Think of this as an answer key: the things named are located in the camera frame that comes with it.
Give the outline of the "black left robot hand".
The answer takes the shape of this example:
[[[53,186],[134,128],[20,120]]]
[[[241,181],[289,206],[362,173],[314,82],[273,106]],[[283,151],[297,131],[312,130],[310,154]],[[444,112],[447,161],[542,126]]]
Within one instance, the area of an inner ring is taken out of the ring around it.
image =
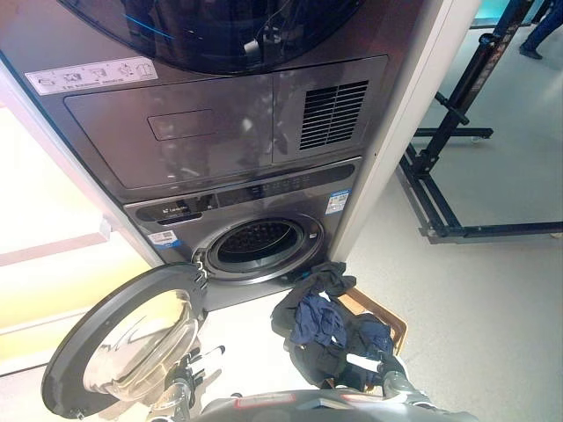
[[[199,348],[194,349],[180,360],[172,380],[196,390],[222,370],[225,350],[225,346],[217,346],[206,353],[201,353]]]

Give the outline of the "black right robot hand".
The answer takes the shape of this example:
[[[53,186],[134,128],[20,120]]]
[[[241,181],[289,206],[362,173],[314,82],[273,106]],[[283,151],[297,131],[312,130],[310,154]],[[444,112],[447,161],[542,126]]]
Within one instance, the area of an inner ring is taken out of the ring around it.
[[[387,374],[404,373],[402,365],[388,353],[380,353],[375,359],[348,353],[346,359],[348,363],[365,369],[369,373],[369,382],[374,385],[382,385]]]

